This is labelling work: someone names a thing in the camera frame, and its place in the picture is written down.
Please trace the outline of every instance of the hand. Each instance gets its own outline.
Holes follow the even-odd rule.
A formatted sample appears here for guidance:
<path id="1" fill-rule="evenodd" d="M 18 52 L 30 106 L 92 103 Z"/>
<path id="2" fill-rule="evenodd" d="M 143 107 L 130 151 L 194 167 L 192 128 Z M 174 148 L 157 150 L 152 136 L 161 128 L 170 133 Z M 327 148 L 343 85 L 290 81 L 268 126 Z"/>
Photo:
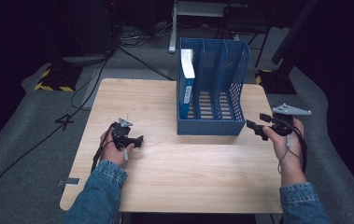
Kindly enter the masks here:
<path id="1" fill-rule="evenodd" d="M 101 143 L 103 143 L 104 149 L 100 155 L 100 161 L 106 160 L 111 161 L 118 166 L 122 166 L 125 163 L 124 160 L 124 151 L 119 151 L 115 147 L 115 143 L 112 138 L 112 131 L 109 131 L 109 134 L 106 136 L 106 132 L 101 135 Z M 134 148 L 134 143 L 130 144 L 124 150 L 127 150 L 127 153 L 131 153 Z"/>
<path id="2" fill-rule="evenodd" d="M 293 126 L 300 131 L 303 137 L 303 123 L 298 119 L 293 119 Z M 281 136 L 269 127 L 263 127 L 263 131 L 274 144 L 276 157 L 281 168 L 281 186 L 307 182 L 300 163 L 302 149 L 296 133 L 292 132 L 290 134 L 290 151 L 287 151 L 287 136 Z"/>
<path id="3" fill-rule="evenodd" d="M 293 119 L 293 126 L 296 127 L 301 132 L 303 137 L 304 136 L 303 123 L 298 119 Z M 287 151 L 287 136 L 281 136 L 267 126 L 263 127 L 263 131 L 272 140 L 274 144 L 276 157 L 280 162 L 285 163 L 285 162 L 298 160 L 296 156 L 300 157 L 302 150 L 301 150 L 301 145 L 299 143 L 299 138 L 295 132 L 292 132 L 290 134 L 290 151 L 293 152 L 296 156 L 290 152 L 285 154 Z"/>

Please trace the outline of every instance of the black controller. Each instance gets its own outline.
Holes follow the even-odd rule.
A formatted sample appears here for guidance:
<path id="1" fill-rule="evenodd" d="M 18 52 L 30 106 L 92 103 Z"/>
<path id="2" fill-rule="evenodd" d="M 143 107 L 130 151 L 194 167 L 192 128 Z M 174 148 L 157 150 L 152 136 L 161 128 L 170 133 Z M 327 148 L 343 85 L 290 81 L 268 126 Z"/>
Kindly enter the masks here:
<path id="1" fill-rule="evenodd" d="M 292 133 L 292 115 L 274 113 L 273 117 L 271 117 L 266 114 L 260 114 L 259 118 L 268 123 L 273 122 L 273 125 L 270 126 L 270 128 L 281 136 L 286 136 L 289 133 Z M 269 139 L 269 137 L 262 130 L 263 125 L 256 124 L 255 122 L 247 119 L 247 127 L 252 129 L 256 135 L 260 135 L 262 140 L 267 141 Z"/>
<path id="2" fill-rule="evenodd" d="M 113 130 L 112 137 L 116 148 L 120 150 L 122 147 L 127 147 L 132 143 L 134 143 L 135 147 L 141 147 L 142 142 L 144 141 L 144 135 L 141 135 L 137 138 L 129 138 L 128 133 L 130 132 L 131 128 L 125 125 L 126 122 L 128 123 L 128 121 L 121 120 L 120 123 L 114 122 L 110 125 Z"/>

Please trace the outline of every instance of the black cable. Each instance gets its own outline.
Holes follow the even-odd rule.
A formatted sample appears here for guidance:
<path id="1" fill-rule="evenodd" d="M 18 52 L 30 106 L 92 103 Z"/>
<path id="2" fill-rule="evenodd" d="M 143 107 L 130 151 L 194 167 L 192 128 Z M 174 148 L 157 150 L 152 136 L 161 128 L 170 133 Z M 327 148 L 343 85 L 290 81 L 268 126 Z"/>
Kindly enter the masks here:
<path id="1" fill-rule="evenodd" d="M 110 142 L 107 142 L 107 143 L 104 145 L 104 142 L 107 140 L 107 136 L 109 135 L 111 129 L 112 129 L 111 126 L 109 126 L 109 128 L 107 128 L 106 134 L 105 134 L 103 140 L 101 141 L 101 144 L 100 144 L 99 148 L 97 149 L 97 152 L 95 152 L 95 155 L 94 155 L 94 157 L 92 158 L 92 170 L 91 170 L 91 173 L 92 173 L 92 171 L 94 171 L 95 167 L 97 166 L 98 159 L 100 158 L 100 155 L 101 155 L 102 151 L 104 150 L 104 147 L 105 147 L 107 144 L 113 142 L 113 140 L 112 140 L 112 141 L 110 141 Z"/>
<path id="2" fill-rule="evenodd" d="M 88 80 L 86 83 L 84 83 L 84 85 L 82 86 L 82 87 L 80 87 L 77 91 L 75 91 L 75 93 L 74 93 L 74 95 L 72 96 L 72 98 L 71 98 L 71 106 L 73 106 L 75 109 L 78 109 L 78 106 L 75 106 L 74 105 L 74 98 L 75 98 L 75 96 L 76 96 L 76 94 L 79 92 L 79 91 L 81 91 L 85 86 L 87 86 L 96 76 L 97 76 L 97 70 L 98 70 L 98 68 L 101 66 L 101 63 L 100 64 L 98 64 L 98 66 L 97 66 L 97 68 L 95 69 L 95 73 L 94 73 L 94 76 L 92 76 L 91 78 L 90 78 L 90 80 Z M 83 111 L 91 111 L 90 109 L 81 109 L 81 110 L 83 110 Z"/>
<path id="3" fill-rule="evenodd" d="M 298 160 L 301 159 L 298 155 L 296 155 L 296 153 L 292 152 L 292 151 L 290 150 L 290 146 L 287 145 L 287 148 L 286 148 L 286 150 L 285 150 L 285 153 L 284 153 L 284 155 L 281 157 L 281 159 L 279 159 L 279 163 L 278 163 L 278 172 L 279 172 L 280 174 L 281 174 L 281 163 L 284 161 L 284 159 L 285 159 L 285 157 L 287 156 L 288 152 L 291 153 L 293 156 L 295 156 Z"/>
<path id="4" fill-rule="evenodd" d="M 66 21 L 66 18 L 63 14 L 63 12 L 60 10 L 60 8 L 58 7 L 58 5 L 54 2 L 54 0 L 51 0 L 52 4 L 54 5 L 54 7 L 57 9 L 58 14 L 61 16 L 61 18 L 63 19 L 63 22 L 66 26 L 66 28 L 68 28 L 69 32 L 71 33 L 71 35 L 75 38 L 75 40 L 78 42 L 78 44 L 83 47 L 84 49 L 92 52 L 92 53 L 100 53 L 100 54 L 105 54 L 107 55 L 109 52 L 107 51 L 96 51 L 94 49 L 91 48 L 87 48 L 84 44 L 82 44 L 80 42 L 80 40 L 77 38 L 77 36 L 75 35 L 75 33 L 72 31 L 72 28 L 69 26 L 68 22 Z"/>
<path id="5" fill-rule="evenodd" d="M 69 117 L 66 119 L 66 121 L 64 123 L 62 123 L 60 126 L 58 126 L 54 131 L 52 131 L 50 134 L 48 134 L 44 139 L 42 139 L 41 141 L 39 141 L 39 143 L 37 143 L 36 145 L 34 145 L 33 147 L 31 147 L 28 151 L 26 151 L 24 154 L 22 154 L 21 156 L 19 156 L 14 162 L 12 162 L 1 174 L 0 174 L 0 178 L 8 171 L 10 170 L 17 162 L 19 162 L 22 158 L 24 158 L 26 155 L 28 155 L 30 152 L 32 152 L 34 149 L 36 149 L 37 147 L 39 147 L 41 144 L 43 144 L 46 140 L 48 140 L 50 137 L 52 137 L 57 131 L 59 131 L 61 128 L 63 128 L 63 126 L 71 119 L 73 118 L 80 110 L 81 108 L 83 108 L 83 106 L 89 101 L 90 97 L 92 96 L 92 94 L 94 93 L 95 87 L 98 84 L 98 81 L 100 79 L 100 76 L 102 74 L 102 71 L 104 69 L 105 64 L 107 63 L 107 61 L 109 60 L 110 57 L 108 57 L 106 59 L 106 61 L 103 63 L 99 76 L 97 78 L 97 81 L 95 82 L 94 88 L 92 89 L 92 92 L 90 93 L 89 97 L 83 102 L 83 104 Z"/>
<path id="6" fill-rule="evenodd" d="M 125 48 L 133 48 L 133 47 L 141 47 L 143 45 L 145 45 L 146 43 L 148 43 L 150 40 L 158 40 L 160 38 L 163 38 L 165 35 L 170 35 L 170 34 L 165 34 L 162 35 L 163 31 L 169 30 L 172 28 L 172 24 L 173 23 L 169 23 L 166 26 L 164 26 L 163 28 L 159 29 L 158 31 L 156 31 L 156 35 L 154 37 L 152 36 L 147 36 L 147 35 L 135 35 L 135 31 L 124 31 L 124 33 L 127 33 L 127 35 L 125 34 L 121 34 L 120 36 L 120 46 L 123 46 Z M 136 39 L 134 44 L 127 44 L 126 43 L 126 39 Z"/>
<path id="7" fill-rule="evenodd" d="M 127 50 L 123 49 L 122 47 L 119 47 L 119 50 L 129 56 L 131 56 L 132 58 L 136 59 L 137 61 L 141 62 L 142 64 L 144 64 L 146 67 L 150 68 L 151 70 L 153 70 L 154 72 L 156 72 L 157 74 L 161 75 L 162 77 L 167 78 L 168 80 L 174 81 L 171 77 L 169 77 L 168 75 L 164 74 L 163 72 L 159 71 L 158 69 L 156 69 L 155 67 L 153 67 L 152 65 L 143 62 L 142 60 L 140 60 L 139 58 L 135 57 L 133 54 L 131 54 L 130 52 L 128 52 Z"/>
<path id="8" fill-rule="evenodd" d="M 56 8 L 56 10 L 57 10 L 58 14 L 60 15 L 60 17 L 63 19 L 64 25 L 67 27 L 69 33 L 74 37 L 74 39 L 77 41 L 77 43 L 82 48 L 84 48 L 85 50 L 87 50 L 89 52 L 96 53 L 96 54 L 103 54 L 104 55 L 104 57 L 102 57 L 100 59 L 89 59 L 89 60 L 83 60 L 81 62 L 66 61 L 69 65 L 71 65 L 71 66 L 89 66 L 89 65 L 92 65 L 92 64 L 102 63 L 108 57 L 110 57 L 113 54 L 113 51 L 115 50 L 115 44 L 113 44 L 113 46 L 110 48 L 109 51 L 97 51 L 95 49 L 88 48 L 84 44 L 82 44 L 81 41 L 78 39 L 78 37 L 75 35 L 75 33 L 72 31 L 72 28 L 70 27 L 70 25 L 66 21 L 66 18 L 63 15 L 63 12 L 58 7 L 58 5 L 54 2 L 54 0 L 51 0 L 51 2 L 54 5 L 54 7 Z"/>
<path id="9" fill-rule="evenodd" d="M 276 223 L 275 223 L 275 218 L 273 217 L 272 214 L 270 215 L 270 219 L 272 219 L 272 224 L 276 224 Z"/>
<path id="10" fill-rule="evenodd" d="M 280 122 L 280 123 L 285 124 L 286 126 L 291 128 L 293 130 L 293 132 L 296 133 L 296 135 L 298 136 L 299 143 L 301 145 L 301 150 L 302 150 L 302 158 L 303 158 L 302 159 L 302 170 L 303 170 L 303 173 L 305 173 L 305 168 L 307 166 L 307 143 L 303 139 L 303 135 L 302 135 L 301 131 L 298 128 L 296 128 L 295 126 L 288 124 L 287 122 L 285 122 L 282 119 L 274 119 L 273 118 L 273 122 Z"/>
<path id="11" fill-rule="evenodd" d="M 128 164 L 128 161 L 125 161 L 125 162 L 124 162 L 124 165 L 121 167 L 121 169 L 126 168 L 126 167 L 127 167 L 127 164 Z"/>

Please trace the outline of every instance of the black stand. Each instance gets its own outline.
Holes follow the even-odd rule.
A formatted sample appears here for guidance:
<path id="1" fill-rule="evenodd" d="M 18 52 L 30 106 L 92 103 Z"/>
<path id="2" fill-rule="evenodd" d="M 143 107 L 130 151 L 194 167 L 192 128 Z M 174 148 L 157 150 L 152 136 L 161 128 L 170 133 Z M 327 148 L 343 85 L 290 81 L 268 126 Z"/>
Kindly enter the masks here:
<path id="1" fill-rule="evenodd" d="M 51 66 L 45 71 L 36 85 L 36 90 L 46 91 L 74 91 L 75 85 L 82 71 L 82 67 L 68 64 L 59 51 L 55 35 L 48 20 L 47 11 L 43 11 L 46 1 L 24 1 L 27 22 L 36 33 L 36 38 L 41 43 L 43 51 L 48 56 Z"/>
<path id="2" fill-rule="evenodd" d="M 255 73 L 255 79 L 266 94 L 296 95 L 290 78 L 280 75 L 278 71 L 259 70 Z"/>

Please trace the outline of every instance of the blue file organizer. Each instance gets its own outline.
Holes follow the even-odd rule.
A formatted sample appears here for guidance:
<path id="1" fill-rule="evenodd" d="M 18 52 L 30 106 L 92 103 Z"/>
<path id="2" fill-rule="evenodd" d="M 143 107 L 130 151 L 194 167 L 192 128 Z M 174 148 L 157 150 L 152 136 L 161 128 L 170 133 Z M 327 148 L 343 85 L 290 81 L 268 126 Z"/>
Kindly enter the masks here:
<path id="1" fill-rule="evenodd" d="M 240 105 L 247 72 L 246 41 L 180 38 L 180 49 L 193 49 L 195 80 L 189 115 L 179 114 L 179 84 L 183 71 L 179 53 L 177 134 L 239 135 L 246 120 Z"/>

